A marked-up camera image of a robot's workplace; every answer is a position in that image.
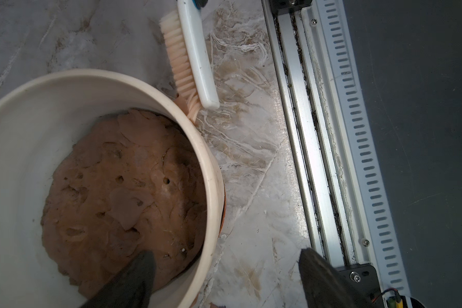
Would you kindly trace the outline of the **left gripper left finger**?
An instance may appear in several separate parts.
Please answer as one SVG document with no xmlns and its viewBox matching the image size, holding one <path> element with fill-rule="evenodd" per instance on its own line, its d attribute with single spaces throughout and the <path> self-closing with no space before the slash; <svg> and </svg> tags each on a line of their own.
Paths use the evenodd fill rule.
<svg viewBox="0 0 462 308">
<path fill-rule="evenodd" d="M 89 307 L 148 307 L 156 274 L 153 252 L 143 250 L 91 299 Z"/>
</svg>

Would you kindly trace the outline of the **cream ceramic pot with soil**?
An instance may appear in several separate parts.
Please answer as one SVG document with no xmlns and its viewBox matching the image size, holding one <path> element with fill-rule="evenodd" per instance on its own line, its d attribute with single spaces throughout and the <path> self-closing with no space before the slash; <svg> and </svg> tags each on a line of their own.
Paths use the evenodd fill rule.
<svg viewBox="0 0 462 308">
<path fill-rule="evenodd" d="M 79 307 L 143 250 L 148 307 L 194 307 L 223 209 L 194 124 L 138 79 L 73 70 L 0 99 L 0 307 Z"/>
</svg>

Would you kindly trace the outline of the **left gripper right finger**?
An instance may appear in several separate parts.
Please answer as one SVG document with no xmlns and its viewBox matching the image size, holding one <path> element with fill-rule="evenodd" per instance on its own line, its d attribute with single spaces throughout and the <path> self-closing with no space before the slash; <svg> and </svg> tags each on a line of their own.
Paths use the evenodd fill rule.
<svg viewBox="0 0 462 308">
<path fill-rule="evenodd" d="M 301 250 L 299 272 L 309 308 L 373 307 L 367 298 L 311 248 Z"/>
</svg>

